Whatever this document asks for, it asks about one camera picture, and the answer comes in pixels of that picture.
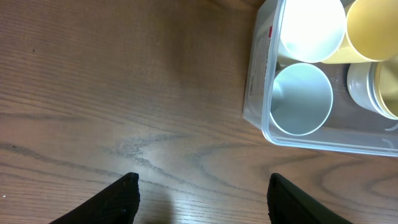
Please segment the yellow cup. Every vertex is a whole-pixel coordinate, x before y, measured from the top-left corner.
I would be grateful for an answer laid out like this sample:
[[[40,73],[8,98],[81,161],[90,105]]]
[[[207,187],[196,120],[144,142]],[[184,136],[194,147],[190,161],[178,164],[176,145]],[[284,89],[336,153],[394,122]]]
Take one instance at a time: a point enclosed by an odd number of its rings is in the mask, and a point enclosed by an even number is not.
[[[397,0],[356,0],[346,7],[346,34],[326,64],[382,62],[397,56]]]

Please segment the grey cup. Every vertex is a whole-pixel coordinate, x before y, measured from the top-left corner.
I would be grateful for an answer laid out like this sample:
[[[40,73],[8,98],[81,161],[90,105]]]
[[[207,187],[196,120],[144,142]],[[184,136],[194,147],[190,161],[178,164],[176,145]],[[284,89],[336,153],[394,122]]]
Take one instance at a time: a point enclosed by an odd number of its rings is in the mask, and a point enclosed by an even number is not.
[[[271,123],[285,134],[304,136],[318,130],[333,107],[326,74],[309,63],[295,63],[277,72],[273,82]]]

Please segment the white cup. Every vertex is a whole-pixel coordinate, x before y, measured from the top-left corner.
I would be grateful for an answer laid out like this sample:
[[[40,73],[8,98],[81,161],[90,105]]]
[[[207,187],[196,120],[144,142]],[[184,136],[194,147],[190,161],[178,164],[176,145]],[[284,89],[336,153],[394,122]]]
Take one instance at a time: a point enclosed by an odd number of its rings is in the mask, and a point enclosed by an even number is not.
[[[346,14],[340,0],[286,0],[278,54],[307,63],[322,62],[340,47]]]

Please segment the white bowl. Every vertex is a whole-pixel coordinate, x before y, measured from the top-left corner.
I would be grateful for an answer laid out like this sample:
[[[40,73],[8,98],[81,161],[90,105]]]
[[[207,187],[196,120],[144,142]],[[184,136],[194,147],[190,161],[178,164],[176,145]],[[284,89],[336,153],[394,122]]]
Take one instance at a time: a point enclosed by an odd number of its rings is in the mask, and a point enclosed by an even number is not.
[[[382,108],[381,102],[376,99],[374,78],[376,74],[377,62],[352,63],[347,74],[348,91],[352,99],[360,107],[374,113],[380,114],[385,118],[397,120]]]

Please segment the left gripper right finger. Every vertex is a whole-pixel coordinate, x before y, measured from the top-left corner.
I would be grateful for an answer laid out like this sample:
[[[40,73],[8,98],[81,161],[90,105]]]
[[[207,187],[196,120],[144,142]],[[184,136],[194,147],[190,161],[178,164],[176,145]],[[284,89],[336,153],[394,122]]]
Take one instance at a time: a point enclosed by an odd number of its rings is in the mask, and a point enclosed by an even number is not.
[[[278,173],[270,177],[267,204],[272,224],[351,224]]]

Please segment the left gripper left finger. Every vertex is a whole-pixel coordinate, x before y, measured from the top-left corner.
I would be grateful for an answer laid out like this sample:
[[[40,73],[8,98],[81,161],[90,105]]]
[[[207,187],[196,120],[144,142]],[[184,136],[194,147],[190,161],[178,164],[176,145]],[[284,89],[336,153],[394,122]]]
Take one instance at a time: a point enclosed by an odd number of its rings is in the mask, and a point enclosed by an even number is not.
[[[139,175],[129,172],[51,224],[133,223],[139,203]]]

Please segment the yellow bowl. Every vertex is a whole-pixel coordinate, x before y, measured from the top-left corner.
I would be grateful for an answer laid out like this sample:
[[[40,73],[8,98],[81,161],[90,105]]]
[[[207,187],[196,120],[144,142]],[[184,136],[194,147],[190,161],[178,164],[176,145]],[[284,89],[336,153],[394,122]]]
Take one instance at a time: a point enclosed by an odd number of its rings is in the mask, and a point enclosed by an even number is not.
[[[374,88],[381,108],[397,119],[397,57],[377,63]]]

